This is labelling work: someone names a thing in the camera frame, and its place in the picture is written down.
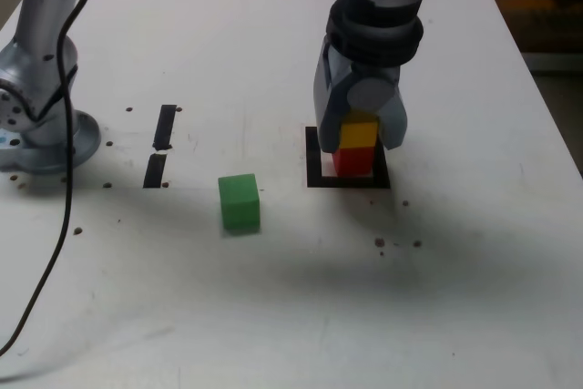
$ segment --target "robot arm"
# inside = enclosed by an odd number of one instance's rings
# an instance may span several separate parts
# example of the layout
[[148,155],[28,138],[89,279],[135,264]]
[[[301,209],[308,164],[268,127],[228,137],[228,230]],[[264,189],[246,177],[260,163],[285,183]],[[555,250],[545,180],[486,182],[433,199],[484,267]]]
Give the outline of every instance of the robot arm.
[[[56,68],[56,41],[76,0],[24,0],[14,39],[0,52],[0,137],[17,148],[0,150],[0,169],[30,173],[65,170],[66,117]],[[77,50],[68,38],[64,61],[69,84]],[[97,123],[74,113],[76,164],[98,147]]]
[[387,149],[401,146],[407,116],[399,91],[401,65],[423,37],[423,0],[337,0],[332,6],[314,81],[318,136],[324,152],[341,144],[353,110],[377,117]]

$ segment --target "white table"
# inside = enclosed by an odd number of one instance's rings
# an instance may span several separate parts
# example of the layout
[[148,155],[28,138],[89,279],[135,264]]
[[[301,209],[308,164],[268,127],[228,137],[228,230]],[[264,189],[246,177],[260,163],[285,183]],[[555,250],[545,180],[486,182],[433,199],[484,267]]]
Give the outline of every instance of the white table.
[[[367,191],[306,188],[332,1],[90,1],[72,30],[73,98],[114,146],[77,171],[83,233],[0,360],[11,385],[580,387],[583,182],[495,2],[424,1],[393,190]],[[162,104],[184,108],[170,188],[145,190]],[[262,232],[229,237],[217,177],[245,172]],[[64,192],[60,177],[8,177],[2,341],[54,248]]]

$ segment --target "red cube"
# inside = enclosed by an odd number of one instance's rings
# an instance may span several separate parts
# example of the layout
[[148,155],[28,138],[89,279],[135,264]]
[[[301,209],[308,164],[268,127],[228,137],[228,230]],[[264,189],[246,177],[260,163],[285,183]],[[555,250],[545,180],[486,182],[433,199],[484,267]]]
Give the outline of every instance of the red cube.
[[339,178],[365,177],[373,171],[374,147],[340,148],[332,159]]

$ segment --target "yellow cube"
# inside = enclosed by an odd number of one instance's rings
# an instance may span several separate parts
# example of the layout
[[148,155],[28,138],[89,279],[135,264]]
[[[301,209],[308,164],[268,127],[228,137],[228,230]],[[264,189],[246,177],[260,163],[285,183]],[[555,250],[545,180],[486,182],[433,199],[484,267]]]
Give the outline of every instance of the yellow cube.
[[353,109],[344,118],[340,131],[340,148],[372,148],[376,145],[379,121],[374,114]]

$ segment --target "green cube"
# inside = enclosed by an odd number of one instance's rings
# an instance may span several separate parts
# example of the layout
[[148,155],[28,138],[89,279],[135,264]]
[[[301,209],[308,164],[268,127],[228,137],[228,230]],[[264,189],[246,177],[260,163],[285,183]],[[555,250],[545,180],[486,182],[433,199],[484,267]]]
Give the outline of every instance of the green cube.
[[261,225],[255,175],[219,178],[220,210],[226,230],[258,230]]

